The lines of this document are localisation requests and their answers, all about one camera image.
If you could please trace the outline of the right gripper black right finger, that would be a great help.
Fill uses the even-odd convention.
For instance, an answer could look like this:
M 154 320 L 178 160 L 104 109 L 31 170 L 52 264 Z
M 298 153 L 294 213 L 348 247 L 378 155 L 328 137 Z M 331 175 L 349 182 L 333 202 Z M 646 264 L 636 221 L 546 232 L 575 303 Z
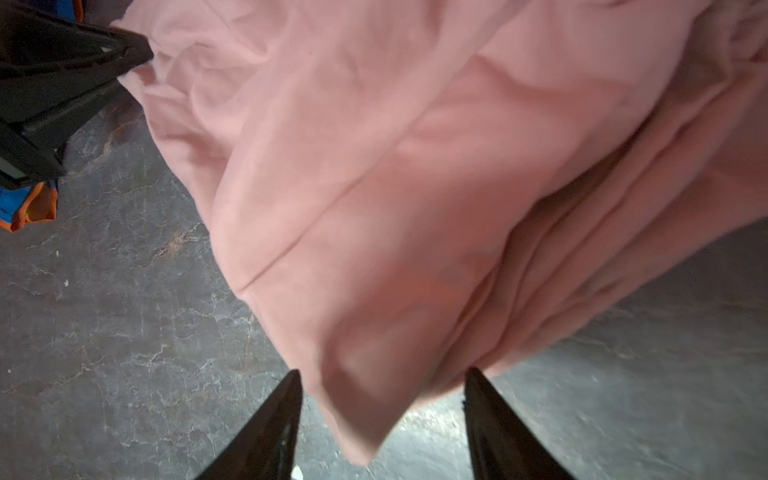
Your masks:
M 475 367 L 465 375 L 464 415 L 474 479 L 574 480 Z

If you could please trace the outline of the pink shorts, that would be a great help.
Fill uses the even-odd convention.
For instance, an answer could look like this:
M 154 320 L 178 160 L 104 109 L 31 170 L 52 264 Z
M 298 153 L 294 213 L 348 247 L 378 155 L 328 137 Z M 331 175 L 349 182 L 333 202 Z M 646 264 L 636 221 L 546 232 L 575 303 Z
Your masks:
M 763 1 L 135 1 L 124 75 L 344 455 L 767 214 Z

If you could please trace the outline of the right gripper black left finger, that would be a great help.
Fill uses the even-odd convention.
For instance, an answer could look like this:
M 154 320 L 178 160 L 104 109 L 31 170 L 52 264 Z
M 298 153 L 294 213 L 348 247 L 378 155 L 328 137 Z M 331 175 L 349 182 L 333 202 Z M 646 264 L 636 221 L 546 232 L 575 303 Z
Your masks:
M 290 480 L 302 402 L 300 372 L 291 370 L 197 480 Z

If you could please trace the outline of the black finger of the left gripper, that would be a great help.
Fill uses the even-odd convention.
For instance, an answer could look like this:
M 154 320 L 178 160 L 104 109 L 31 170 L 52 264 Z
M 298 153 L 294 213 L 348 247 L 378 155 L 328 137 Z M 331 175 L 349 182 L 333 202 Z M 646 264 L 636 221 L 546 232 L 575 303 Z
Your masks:
M 58 150 L 123 91 L 115 80 L 45 106 L 37 113 L 1 107 L 1 186 L 18 190 L 66 173 Z
M 1 119 L 24 122 L 153 58 L 146 37 L 1 3 Z

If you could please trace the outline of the rainbow striped shorts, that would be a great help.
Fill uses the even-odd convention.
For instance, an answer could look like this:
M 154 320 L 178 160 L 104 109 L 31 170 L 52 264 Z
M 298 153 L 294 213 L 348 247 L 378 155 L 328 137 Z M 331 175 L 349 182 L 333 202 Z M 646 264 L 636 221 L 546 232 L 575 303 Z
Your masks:
M 16 232 L 28 224 L 54 221 L 58 181 L 40 182 L 17 190 L 1 189 L 1 228 Z

